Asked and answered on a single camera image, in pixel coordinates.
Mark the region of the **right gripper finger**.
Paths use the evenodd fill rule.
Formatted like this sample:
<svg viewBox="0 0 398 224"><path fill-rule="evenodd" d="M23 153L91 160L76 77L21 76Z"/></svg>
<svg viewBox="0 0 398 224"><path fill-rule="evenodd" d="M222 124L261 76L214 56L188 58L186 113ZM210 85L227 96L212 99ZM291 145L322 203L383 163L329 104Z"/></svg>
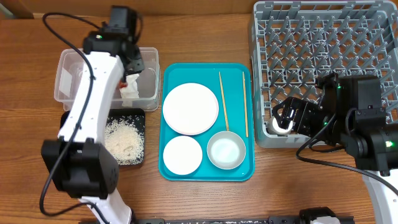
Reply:
<svg viewBox="0 0 398 224"><path fill-rule="evenodd" d="M298 134L310 134L311 133L311 125L308 119L302 119L294 123L293 132Z"/></svg>
<svg viewBox="0 0 398 224"><path fill-rule="evenodd" d="M293 102L294 98L288 97L272 109L272 115L276 119L278 126L282 129L287 129L294 120L295 108Z"/></svg>

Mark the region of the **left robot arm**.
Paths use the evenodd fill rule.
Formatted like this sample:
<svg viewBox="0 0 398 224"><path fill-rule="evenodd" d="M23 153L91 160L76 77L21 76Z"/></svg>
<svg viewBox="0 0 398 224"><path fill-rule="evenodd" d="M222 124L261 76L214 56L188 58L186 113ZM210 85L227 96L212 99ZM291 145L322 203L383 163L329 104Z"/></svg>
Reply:
<svg viewBox="0 0 398 224"><path fill-rule="evenodd" d="M121 198L119 165L105 148L104 131L116 88L127 76L141 73L144 62L137 42L142 16L127 6L112 6L109 22L83 39L83 48L53 31L84 61L76 97L56 140L46 139L41 155L49 171L40 194L42 214L55 217L87 206L100 223L134 223L133 210ZM48 212L44 200L49 185L77 198L78 204Z"/></svg>

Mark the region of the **white cup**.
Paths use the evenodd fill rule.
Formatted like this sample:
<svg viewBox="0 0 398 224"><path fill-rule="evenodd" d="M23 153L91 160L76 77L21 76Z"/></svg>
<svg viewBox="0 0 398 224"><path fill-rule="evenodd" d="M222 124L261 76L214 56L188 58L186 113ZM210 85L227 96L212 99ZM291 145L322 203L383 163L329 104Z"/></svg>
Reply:
<svg viewBox="0 0 398 224"><path fill-rule="evenodd" d="M270 134L288 135L288 134L290 134L290 132L292 131L293 122L291 121L291 122L289 123L289 126L288 126L286 129L284 129L284 128L281 128L281 127L278 125L278 122L277 122L276 118L275 118L274 116L272 116L272 117L270 118L269 122L268 122L267 128L268 128L268 131L269 131Z"/></svg>

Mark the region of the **red sauce packet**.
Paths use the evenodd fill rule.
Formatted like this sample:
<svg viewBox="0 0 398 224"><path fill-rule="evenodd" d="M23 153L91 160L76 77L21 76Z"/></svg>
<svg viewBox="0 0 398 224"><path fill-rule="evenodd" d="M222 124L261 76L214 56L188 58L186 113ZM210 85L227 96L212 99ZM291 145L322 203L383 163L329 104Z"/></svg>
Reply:
<svg viewBox="0 0 398 224"><path fill-rule="evenodd" d="M125 87L127 87L127 86L128 86L128 83L122 82L122 81L119 82L119 88L120 88L120 89L125 88Z"/></svg>

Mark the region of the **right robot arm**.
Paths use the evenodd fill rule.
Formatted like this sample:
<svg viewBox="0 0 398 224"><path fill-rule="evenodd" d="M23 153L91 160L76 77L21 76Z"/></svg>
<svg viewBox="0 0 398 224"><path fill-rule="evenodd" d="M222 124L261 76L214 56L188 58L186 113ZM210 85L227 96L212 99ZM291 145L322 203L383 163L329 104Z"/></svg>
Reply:
<svg viewBox="0 0 398 224"><path fill-rule="evenodd" d="M274 106L280 128L308 136L296 152L300 161L357 172L372 201L377 223L397 223L397 125L387 124L381 82L374 75L317 78L317 103L290 96ZM345 150L354 166L302 157L306 147L323 141L330 152Z"/></svg>

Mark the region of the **white paper napkin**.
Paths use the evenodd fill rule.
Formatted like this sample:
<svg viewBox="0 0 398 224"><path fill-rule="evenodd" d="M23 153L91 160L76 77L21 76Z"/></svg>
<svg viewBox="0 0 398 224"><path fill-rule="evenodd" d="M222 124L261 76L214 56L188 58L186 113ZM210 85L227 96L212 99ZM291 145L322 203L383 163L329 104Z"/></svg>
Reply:
<svg viewBox="0 0 398 224"><path fill-rule="evenodd" d="M133 74L126 76L126 83L128 86L122 89L119 89L121 98L123 99L122 106L123 107L132 107L132 99L139 98L139 91L137 87L137 79L139 78L139 74Z"/></svg>

